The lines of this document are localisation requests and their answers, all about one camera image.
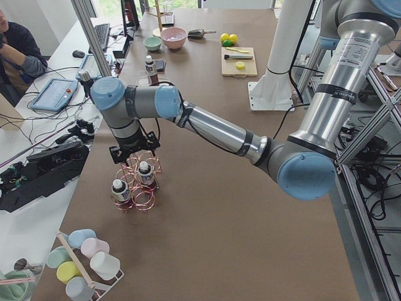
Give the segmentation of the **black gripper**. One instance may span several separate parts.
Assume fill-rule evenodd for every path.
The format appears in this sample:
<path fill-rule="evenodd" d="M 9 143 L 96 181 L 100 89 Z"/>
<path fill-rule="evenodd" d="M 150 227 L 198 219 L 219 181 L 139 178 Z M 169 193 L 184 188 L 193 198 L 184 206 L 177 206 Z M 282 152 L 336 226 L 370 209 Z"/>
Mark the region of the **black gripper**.
<path fill-rule="evenodd" d="M 150 144 L 148 139 L 143 135 L 142 130 L 138 129 L 130 137 L 119 138 L 115 137 L 118 142 L 119 148 L 113 148 L 113 160 L 122 160 L 122 162 L 128 167 L 130 166 L 130 155 L 138 151 L 149 151 Z M 152 157 L 155 157 L 155 151 L 150 151 Z"/>

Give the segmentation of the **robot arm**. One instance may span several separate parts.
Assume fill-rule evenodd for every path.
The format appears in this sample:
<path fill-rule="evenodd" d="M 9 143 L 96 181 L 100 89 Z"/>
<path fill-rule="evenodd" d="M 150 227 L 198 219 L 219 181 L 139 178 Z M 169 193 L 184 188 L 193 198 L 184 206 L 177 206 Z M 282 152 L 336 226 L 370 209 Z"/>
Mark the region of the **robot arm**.
<path fill-rule="evenodd" d="M 320 38 L 332 40 L 333 56 L 304 119 L 285 143 L 258 136 L 183 100 L 174 86 L 125 86 L 104 77 L 91 96 L 118 146 L 115 162 L 146 144 L 138 121 L 161 117 L 186 128 L 268 174 L 288 195 L 300 200 L 324 196 L 335 181 L 334 142 L 380 48 L 400 27 L 399 1 L 325 1 Z"/>

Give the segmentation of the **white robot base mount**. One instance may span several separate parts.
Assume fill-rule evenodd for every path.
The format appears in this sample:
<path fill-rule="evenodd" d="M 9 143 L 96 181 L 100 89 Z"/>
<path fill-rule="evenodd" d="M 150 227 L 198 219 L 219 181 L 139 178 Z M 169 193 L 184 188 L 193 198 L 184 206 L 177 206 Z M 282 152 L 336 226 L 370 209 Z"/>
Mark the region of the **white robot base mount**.
<path fill-rule="evenodd" d="M 293 105 L 289 80 L 301 34 L 309 24 L 315 2 L 285 1 L 281 8 L 265 74 L 248 83 L 253 111 L 287 110 Z"/>

